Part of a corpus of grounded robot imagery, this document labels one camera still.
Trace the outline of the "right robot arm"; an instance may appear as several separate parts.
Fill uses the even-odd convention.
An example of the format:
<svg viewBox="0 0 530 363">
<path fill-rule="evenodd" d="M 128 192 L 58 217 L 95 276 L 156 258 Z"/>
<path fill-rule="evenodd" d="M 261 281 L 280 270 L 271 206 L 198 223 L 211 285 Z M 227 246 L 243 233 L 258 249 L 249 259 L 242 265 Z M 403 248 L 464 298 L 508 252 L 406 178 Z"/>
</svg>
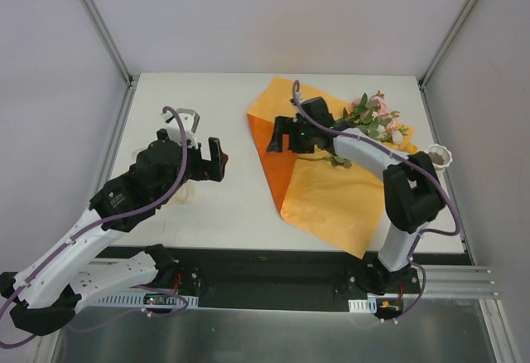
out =
<svg viewBox="0 0 530 363">
<path fill-rule="evenodd" d="M 416 238 L 446 207 L 433 163 L 424 152 L 407 155 L 336 121 L 323 98 L 294 94 L 293 116 L 277 116 L 268 152 L 312 153 L 320 148 L 360 165 L 383 183 L 390 226 L 377 257 L 356 275 L 358 288 L 383 295 L 402 282 L 411 266 Z"/>
</svg>

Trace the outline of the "orange wrapping paper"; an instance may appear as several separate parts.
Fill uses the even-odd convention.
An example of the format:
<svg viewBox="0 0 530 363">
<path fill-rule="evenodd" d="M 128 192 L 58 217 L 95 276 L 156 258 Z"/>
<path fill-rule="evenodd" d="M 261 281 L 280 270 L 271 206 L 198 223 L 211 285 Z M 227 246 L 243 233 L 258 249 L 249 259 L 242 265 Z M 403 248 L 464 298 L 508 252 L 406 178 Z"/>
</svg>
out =
<svg viewBox="0 0 530 363">
<path fill-rule="evenodd" d="M 275 76 L 247 111 L 248 124 L 281 218 L 356 258 L 364 256 L 384 211 L 383 183 L 357 164 L 335 167 L 327 154 L 267 151 L 276 116 L 292 116 L 292 80 Z"/>
</svg>

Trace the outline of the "flower bunch pink yellow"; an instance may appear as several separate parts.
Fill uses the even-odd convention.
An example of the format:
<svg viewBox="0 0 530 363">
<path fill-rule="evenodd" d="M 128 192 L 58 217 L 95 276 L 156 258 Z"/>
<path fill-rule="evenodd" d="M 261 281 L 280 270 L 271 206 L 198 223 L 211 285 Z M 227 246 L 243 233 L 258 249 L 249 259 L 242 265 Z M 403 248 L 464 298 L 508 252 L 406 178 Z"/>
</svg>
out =
<svg viewBox="0 0 530 363">
<path fill-rule="evenodd" d="M 371 96 L 364 93 L 348 108 L 344 107 L 335 124 L 343 130 L 358 128 L 387 148 L 408 154 L 417 153 L 417 145 L 411 142 L 413 131 L 398 122 L 399 116 L 399 111 L 388 108 L 385 95 L 379 90 Z"/>
</svg>

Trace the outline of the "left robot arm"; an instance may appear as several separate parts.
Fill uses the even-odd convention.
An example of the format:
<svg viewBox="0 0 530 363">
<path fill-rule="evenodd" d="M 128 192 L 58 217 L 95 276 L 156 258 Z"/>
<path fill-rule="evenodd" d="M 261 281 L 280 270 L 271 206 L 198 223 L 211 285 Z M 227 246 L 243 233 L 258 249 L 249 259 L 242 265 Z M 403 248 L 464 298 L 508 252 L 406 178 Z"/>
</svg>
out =
<svg viewBox="0 0 530 363">
<path fill-rule="evenodd" d="M 1 275 L 1 294 L 15 328 L 33 336 L 60 330 L 98 299 L 123 288 L 169 286 L 178 265 L 162 244 L 147 246 L 105 271 L 84 267 L 113 242 L 156 214 L 187 181 L 220 182 L 228 156 L 220 140 L 200 144 L 172 140 L 166 129 L 136 156 L 122 175 L 107 181 L 75 225 L 48 253 L 21 272 Z"/>
</svg>

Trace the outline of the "cream ribbon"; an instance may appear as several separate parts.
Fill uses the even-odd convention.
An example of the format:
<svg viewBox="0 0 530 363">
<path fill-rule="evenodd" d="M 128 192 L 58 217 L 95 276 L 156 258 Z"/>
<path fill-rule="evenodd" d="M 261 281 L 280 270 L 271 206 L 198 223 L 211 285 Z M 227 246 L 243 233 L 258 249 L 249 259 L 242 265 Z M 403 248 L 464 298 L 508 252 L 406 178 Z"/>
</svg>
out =
<svg viewBox="0 0 530 363">
<path fill-rule="evenodd" d="M 196 200 L 195 185 L 187 182 L 167 201 L 167 205 L 188 205 Z"/>
</svg>

